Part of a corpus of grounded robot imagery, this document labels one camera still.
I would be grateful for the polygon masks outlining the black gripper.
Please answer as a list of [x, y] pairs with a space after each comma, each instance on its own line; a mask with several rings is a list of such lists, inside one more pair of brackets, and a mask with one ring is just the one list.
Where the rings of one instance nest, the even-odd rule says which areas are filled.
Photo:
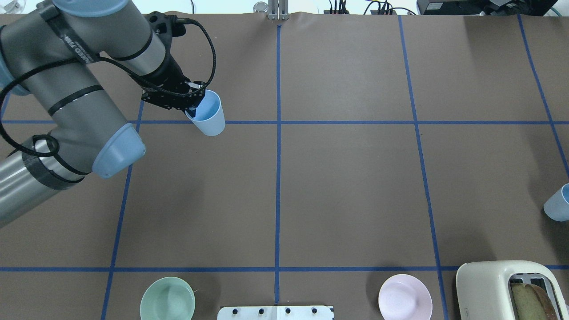
[[191, 93], [189, 97], [173, 96], [142, 84], [142, 101], [165, 109], [175, 108], [184, 111], [186, 116], [195, 118], [197, 108], [205, 97], [206, 82], [190, 82], [172, 56], [166, 56], [157, 70], [143, 75], [142, 79], [176, 94]]

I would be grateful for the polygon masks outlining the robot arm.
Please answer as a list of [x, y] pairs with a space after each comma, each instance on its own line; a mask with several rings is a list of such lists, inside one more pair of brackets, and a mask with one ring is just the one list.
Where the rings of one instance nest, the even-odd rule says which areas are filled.
[[146, 146], [88, 68], [105, 61], [133, 79], [143, 101], [190, 117], [203, 110], [211, 79], [191, 81], [170, 52], [189, 18], [144, 15], [131, 0], [44, 0], [1, 27], [1, 99], [33, 95], [56, 126], [16, 142], [1, 162], [1, 226], [95, 173], [110, 178]]

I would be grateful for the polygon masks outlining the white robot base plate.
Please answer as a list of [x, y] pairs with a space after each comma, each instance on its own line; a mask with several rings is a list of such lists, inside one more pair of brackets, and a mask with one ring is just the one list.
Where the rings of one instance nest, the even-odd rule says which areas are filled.
[[220, 308], [218, 320], [333, 320], [332, 306], [227, 306]]

